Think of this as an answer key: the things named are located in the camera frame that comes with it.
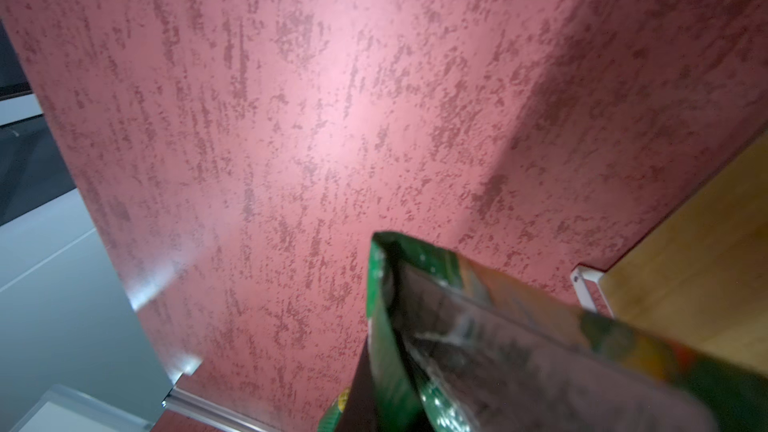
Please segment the metal bracket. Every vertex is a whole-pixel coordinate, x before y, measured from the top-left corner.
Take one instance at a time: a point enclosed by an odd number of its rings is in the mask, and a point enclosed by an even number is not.
[[[577,265],[573,272],[571,272],[571,285],[574,286],[576,291],[576,297],[578,298],[581,307],[587,309],[590,312],[597,312],[598,308],[594,305],[592,294],[589,293],[587,284],[584,281],[594,282],[598,286],[600,296],[603,302],[608,307],[608,312],[611,317],[614,316],[614,312],[610,310],[610,304],[603,294],[603,290],[600,288],[600,279],[605,275],[604,272],[597,270],[596,268],[587,267],[586,265]]]

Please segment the pink painted wall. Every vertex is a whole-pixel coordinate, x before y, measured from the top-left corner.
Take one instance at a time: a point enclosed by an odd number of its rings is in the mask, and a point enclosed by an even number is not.
[[[372,231],[572,302],[768,119],[768,0],[0,0],[183,387],[311,430]]]

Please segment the plastic bag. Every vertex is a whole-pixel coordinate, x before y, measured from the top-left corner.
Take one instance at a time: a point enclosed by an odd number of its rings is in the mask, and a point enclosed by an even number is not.
[[[373,235],[366,316],[351,394],[382,432],[768,430],[764,377],[398,233]]]

